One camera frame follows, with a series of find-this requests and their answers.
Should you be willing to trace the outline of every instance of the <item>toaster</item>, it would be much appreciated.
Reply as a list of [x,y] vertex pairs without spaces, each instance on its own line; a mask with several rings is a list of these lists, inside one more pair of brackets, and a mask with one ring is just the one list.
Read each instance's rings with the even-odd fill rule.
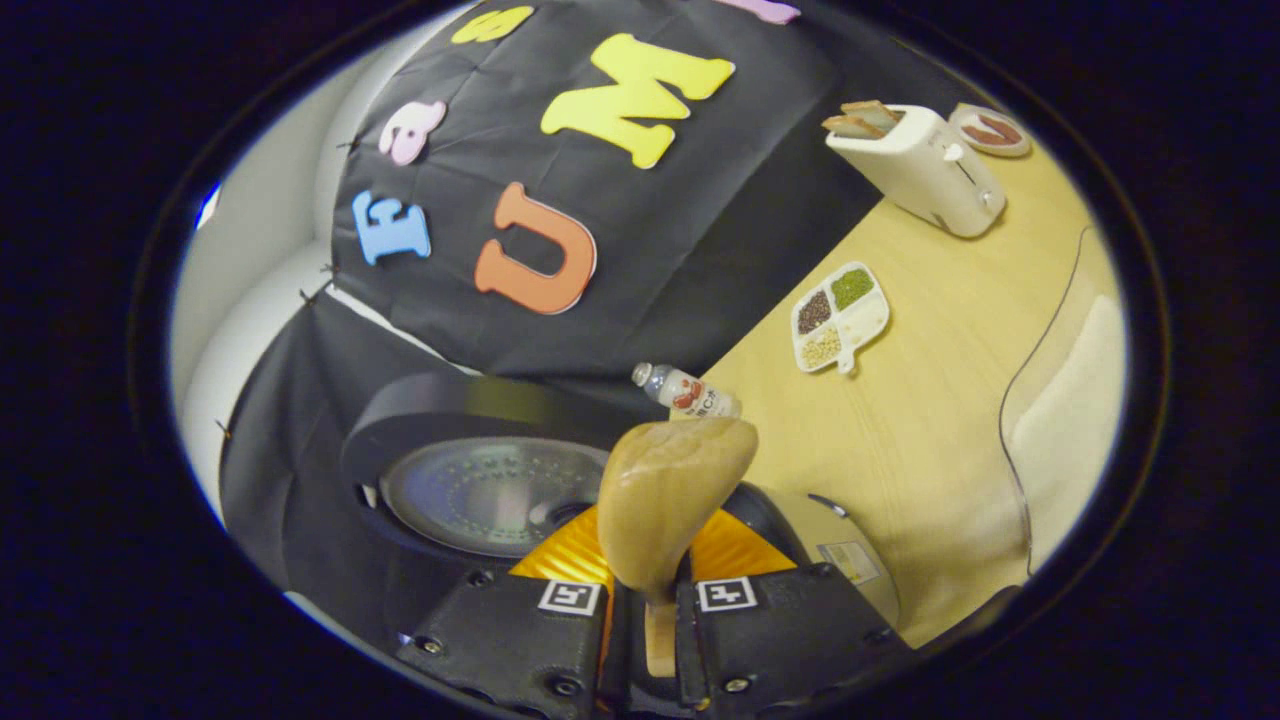
[[827,135],[827,147],[904,210],[959,237],[977,237],[1005,209],[995,176],[941,115],[916,105],[887,105],[899,122],[884,137]]

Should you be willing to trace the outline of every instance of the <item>table surface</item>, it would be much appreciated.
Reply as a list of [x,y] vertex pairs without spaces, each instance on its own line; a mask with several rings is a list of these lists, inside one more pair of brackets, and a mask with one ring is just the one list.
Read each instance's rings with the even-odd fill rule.
[[[760,433],[745,482],[838,502],[897,583],[913,647],[1027,580],[1023,498],[1000,441],[1001,400],[1062,300],[1092,223],[1033,141],[982,155],[1009,204],[964,240],[881,201],[705,375]],[[796,368],[791,309],[845,263],[870,268],[890,304],[856,369]]]

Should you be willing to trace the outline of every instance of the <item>sticker label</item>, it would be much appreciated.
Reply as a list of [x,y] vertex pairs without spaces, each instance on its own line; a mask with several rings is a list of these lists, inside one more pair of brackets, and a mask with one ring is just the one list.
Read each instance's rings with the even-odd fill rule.
[[730,400],[682,370],[671,370],[658,389],[658,402],[695,418],[727,415]]
[[595,603],[600,597],[600,585],[595,583],[570,583],[552,580],[538,602],[539,610],[550,610],[564,615],[595,614]]
[[869,583],[879,578],[879,570],[872,562],[870,555],[856,542],[838,542],[832,544],[819,544],[818,551],[840,571],[845,574],[855,585]]
[[704,580],[698,583],[698,600],[703,606],[703,612],[742,610],[759,605],[755,601],[755,591],[751,589],[751,582],[746,578]]

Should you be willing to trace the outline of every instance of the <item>bottle label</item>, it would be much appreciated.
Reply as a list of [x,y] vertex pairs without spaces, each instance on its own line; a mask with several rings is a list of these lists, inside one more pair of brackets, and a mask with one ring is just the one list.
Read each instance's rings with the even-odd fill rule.
[[695,418],[724,415],[728,410],[727,398],[722,393],[680,370],[667,374],[667,382],[658,392],[658,402]]

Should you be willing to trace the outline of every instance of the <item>plastic bottle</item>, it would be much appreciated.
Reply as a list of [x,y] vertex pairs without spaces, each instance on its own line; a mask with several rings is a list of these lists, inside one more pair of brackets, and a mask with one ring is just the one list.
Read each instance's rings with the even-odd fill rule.
[[631,370],[631,382],[658,404],[695,418],[737,418],[742,411],[732,395],[671,365],[640,363]]

